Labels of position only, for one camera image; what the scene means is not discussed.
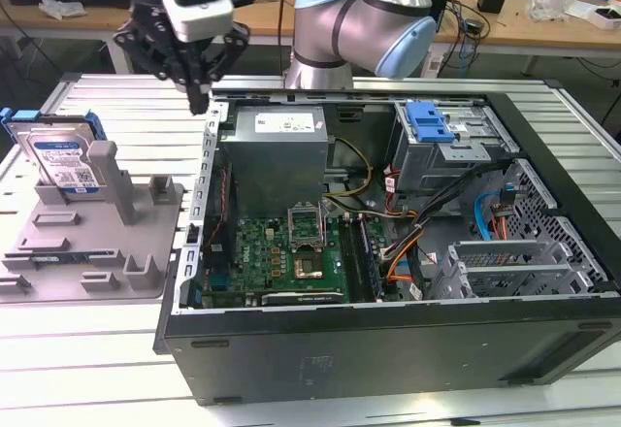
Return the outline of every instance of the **hard drive label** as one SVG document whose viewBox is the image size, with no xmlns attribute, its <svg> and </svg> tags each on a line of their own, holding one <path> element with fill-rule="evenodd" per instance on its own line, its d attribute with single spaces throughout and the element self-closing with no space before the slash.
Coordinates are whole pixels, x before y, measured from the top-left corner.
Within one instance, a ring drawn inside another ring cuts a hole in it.
<svg viewBox="0 0 621 427">
<path fill-rule="evenodd" d="M 90 166 L 82 161 L 83 150 L 78 143 L 37 142 L 34 149 L 49 176 L 61 189 L 75 192 L 93 192 L 99 187 Z"/>
</svg>

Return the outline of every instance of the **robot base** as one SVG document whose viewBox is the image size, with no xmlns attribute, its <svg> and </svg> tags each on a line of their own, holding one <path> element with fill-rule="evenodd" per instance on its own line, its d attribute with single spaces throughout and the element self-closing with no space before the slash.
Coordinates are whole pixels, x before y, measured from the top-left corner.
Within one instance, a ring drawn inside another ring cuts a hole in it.
<svg viewBox="0 0 621 427">
<path fill-rule="evenodd" d="M 345 63 L 336 68 L 315 68 L 293 58 L 284 86 L 287 89 L 351 89 L 351 66 Z"/>
</svg>

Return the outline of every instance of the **aluminum extrusion table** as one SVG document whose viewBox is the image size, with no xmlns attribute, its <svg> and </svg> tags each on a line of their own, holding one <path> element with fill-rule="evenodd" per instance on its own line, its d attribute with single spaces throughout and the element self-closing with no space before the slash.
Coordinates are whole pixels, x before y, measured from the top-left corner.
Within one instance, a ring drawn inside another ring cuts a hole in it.
<svg viewBox="0 0 621 427">
<path fill-rule="evenodd" d="M 621 148 L 571 96 L 539 81 L 360 79 L 358 88 L 505 92 L 621 235 Z M 226 88 L 279 87 L 268 77 L 231 77 Z M 43 111 L 92 109 L 133 180 L 172 174 L 189 192 L 204 122 L 170 82 L 144 76 L 82 76 L 62 82 Z M 34 169 L 15 147 L 0 164 L 0 251 L 36 201 Z M 177 234 L 175 246 L 181 244 Z M 584 426 L 621 422 L 621 344 L 550 386 L 200 408 L 171 356 L 152 350 L 159 301 L 0 307 L 0 425 Z"/>
</svg>

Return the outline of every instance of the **yellow wire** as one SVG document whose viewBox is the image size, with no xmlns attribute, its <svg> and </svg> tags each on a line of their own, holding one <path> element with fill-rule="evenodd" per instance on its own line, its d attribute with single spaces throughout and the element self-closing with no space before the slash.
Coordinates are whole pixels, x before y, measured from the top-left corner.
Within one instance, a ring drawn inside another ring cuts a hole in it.
<svg viewBox="0 0 621 427">
<path fill-rule="evenodd" d="M 335 141 L 341 141 L 343 144 L 345 144 L 346 146 L 351 148 L 354 152 L 356 152 L 356 154 L 360 158 L 362 158 L 362 160 L 365 162 L 365 165 L 367 166 L 367 178 L 365 179 L 365 182 L 363 182 L 362 186 L 360 187 L 351 189 L 349 191 L 328 192 L 324 194 L 324 196 L 325 197 L 353 196 L 354 194 L 358 194 L 359 192 L 364 191 L 369 186 L 369 184 L 371 184 L 371 177 L 373 175 L 373 167 L 371 166 L 371 163 L 369 163 L 369 159 L 365 157 L 364 153 L 358 150 L 358 148 L 354 144 L 352 144 L 350 141 L 344 138 L 334 138 L 334 139 Z"/>
</svg>

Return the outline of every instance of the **wooden desk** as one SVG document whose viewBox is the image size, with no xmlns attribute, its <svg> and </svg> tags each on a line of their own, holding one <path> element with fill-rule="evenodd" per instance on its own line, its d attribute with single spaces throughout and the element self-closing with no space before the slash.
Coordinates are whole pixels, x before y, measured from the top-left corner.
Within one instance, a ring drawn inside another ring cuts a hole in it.
<svg viewBox="0 0 621 427">
<path fill-rule="evenodd" d="M 291 44 L 293 36 L 295 0 L 286 0 L 282 17 L 282 42 Z M 87 8 L 86 16 L 67 17 L 61 21 L 45 15 L 39 7 L 5 5 L 9 15 L 31 37 L 51 39 L 86 39 L 105 42 L 114 70 L 120 74 L 131 73 L 131 62 L 113 41 L 113 34 L 129 19 L 127 10 L 116 8 Z M 259 3 L 235 11 L 235 21 L 250 27 L 253 45 L 275 45 L 278 34 L 278 0 L 261 0 Z M 0 11 L 0 38 L 19 39 L 21 33 Z"/>
<path fill-rule="evenodd" d="M 476 0 L 460 0 L 476 8 Z M 534 22 L 526 14 L 530 0 L 506 0 L 499 15 L 485 14 L 492 25 L 489 36 L 479 46 L 482 53 L 511 53 L 525 55 L 556 55 L 621 58 L 621 31 L 603 31 L 583 19 L 570 17 L 567 22 Z M 597 0 L 586 0 L 596 3 Z M 287 0 L 282 21 L 282 42 L 291 44 L 294 26 L 294 0 Z M 90 39 L 104 41 L 118 73 L 129 73 L 131 64 L 122 50 L 112 41 L 116 31 L 128 18 L 127 11 L 110 8 L 89 8 L 88 15 L 57 21 L 38 7 L 8 6 L 14 20 L 32 37 Z M 466 17 L 476 17 L 464 12 Z M 278 33 L 278 0 L 239 8 L 235 20 L 252 30 L 250 42 L 254 45 L 275 45 Z M 423 77 L 438 75 L 438 70 L 457 35 L 454 16 L 445 15 L 441 29 L 425 60 Z M 20 37 L 21 34 L 0 12 L 0 37 Z"/>
<path fill-rule="evenodd" d="M 476 0 L 460 0 L 476 9 Z M 605 3 L 584 0 L 589 3 Z M 491 24 L 489 36 L 480 44 L 482 53 L 508 53 L 525 55 L 555 55 L 582 57 L 621 58 L 621 31 L 598 29 L 584 19 L 570 16 L 567 21 L 534 22 L 526 13 L 530 0 L 506 0 L 498 15 L 484 14 Z M 477 18 L 475 13 L 464 10 L 465 17 Z M 423 76 L 438 75 L 444 55 L 457 36 L 457 20 L 444 15 L 441 30 L 426 59 Z M 530 59 L 523 72 L 528 74 L 535 59 Z"/>
</svg>

